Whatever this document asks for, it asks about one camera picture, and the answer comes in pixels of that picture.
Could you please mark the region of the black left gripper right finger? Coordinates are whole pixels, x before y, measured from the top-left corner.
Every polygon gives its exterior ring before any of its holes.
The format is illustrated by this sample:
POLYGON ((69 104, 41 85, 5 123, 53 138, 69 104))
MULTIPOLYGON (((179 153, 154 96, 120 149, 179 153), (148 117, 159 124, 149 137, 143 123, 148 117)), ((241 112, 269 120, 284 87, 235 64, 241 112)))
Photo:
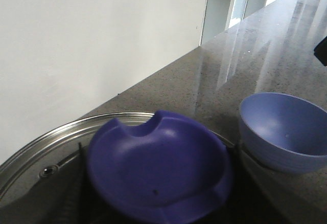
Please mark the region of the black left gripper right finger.
POLYGON ((237 154, 228 147, 235 178, 232 193, 226 203, 228 223, 289 223, 255 184, 237 154))

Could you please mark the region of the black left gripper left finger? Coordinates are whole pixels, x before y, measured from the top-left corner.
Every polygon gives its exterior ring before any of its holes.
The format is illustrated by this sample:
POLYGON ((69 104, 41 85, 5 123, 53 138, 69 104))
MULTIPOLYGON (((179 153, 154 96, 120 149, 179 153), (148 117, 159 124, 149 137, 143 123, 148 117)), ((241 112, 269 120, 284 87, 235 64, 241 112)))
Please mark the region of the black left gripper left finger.
POLYGON ((81 142, 29 143, 1 165, 1 223, 79 223, 86 179, 81 142))

